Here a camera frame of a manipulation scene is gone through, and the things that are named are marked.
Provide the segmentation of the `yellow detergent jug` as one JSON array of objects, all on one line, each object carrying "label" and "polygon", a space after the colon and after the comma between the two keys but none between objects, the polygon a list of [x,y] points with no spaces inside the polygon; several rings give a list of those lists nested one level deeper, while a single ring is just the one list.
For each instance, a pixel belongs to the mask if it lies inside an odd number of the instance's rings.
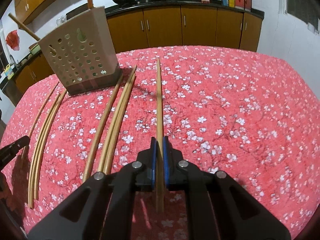
[{"label": "yellow detergent jug", "polygon": [[10,80],[13,77],[14,71],[12,68],[12,64],[7,64],[7,66],[4,69],[4,73],[5,73],[5,76],[8,80]]}]

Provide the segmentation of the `red floral tablecloth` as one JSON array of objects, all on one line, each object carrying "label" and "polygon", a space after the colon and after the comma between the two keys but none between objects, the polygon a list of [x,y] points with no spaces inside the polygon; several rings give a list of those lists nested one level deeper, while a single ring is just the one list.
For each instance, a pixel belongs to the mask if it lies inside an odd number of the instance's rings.
[{"label": "red floral tablecloth", "polygon": [[[174,148],[200,169],[226,171],[296,237],[319,205],[319,100],[284,60],[242,50],[185,46],[118,54],[124,76],[135,84],[119,131],[112,170],[117,172],[149,147],[156,133],[156,69],[162,69],[163,128]],[[31,86],[17,105],[1,145],[28,135],[52,75]],[[59,83],[31,136],[36,146]],[[29,158],[5,169],[10,203],[29,231],[82,182],[111,88],[66,94],[49,135],[39,199],[27,204]]]}]

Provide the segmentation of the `window with grille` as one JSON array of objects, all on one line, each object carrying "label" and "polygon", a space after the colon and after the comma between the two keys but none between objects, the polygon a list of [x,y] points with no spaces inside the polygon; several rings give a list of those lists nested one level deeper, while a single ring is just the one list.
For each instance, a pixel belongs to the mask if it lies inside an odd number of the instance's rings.
[{"label": "window with grille", "polygon": [[295,16],[319,33],[319,13],[310,0],[286,0],[286,12]]}]

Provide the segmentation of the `beige perforated utensil holder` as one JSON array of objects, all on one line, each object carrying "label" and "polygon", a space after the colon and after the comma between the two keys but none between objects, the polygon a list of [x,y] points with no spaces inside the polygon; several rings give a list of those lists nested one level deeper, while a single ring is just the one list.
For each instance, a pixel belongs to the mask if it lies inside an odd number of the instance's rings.
[{"label": "beige perforated utensil holder", "polygon": [[69,95],[115,86],[121,76],[104,7],[93,7],[38,42]]}]

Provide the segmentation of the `green pot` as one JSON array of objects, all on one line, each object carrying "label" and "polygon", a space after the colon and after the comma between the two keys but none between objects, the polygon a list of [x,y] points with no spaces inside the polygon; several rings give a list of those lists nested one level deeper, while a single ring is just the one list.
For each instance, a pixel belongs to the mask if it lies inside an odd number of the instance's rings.
[{"label": "green pot", "polygon": [[38,43],[32,44],[29,47],[29,51],[31,53],[31,55],[35,55],[36,53],[38,53],[41,50],[40,46]]}]

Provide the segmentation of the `brown lower kitchen cabinets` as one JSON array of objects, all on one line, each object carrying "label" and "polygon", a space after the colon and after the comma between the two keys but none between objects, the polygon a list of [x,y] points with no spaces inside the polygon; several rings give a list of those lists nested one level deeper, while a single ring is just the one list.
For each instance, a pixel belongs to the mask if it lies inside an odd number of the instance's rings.
[{"label": "brown lower kitchen cabinets", "polygon": [[[239,10],[220,2],[142,2],[105,9],[116,54],[142,48],[201,45],[256,51],[264,19],[262,11]],[[55,74],[40,50],[21,67],[13,81],[21,93]]]}]

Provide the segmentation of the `red plastic bag on wall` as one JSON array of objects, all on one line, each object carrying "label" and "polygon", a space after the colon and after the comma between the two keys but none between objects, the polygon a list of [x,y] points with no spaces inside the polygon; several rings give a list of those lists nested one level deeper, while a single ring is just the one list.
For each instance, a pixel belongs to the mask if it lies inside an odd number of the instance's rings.
[{"label": "red plastic bag on wall", "polygon": [[13,30],[6,36],[6,44],[14,51],[19,51],[20,49],[20,37],[17,30]]}]

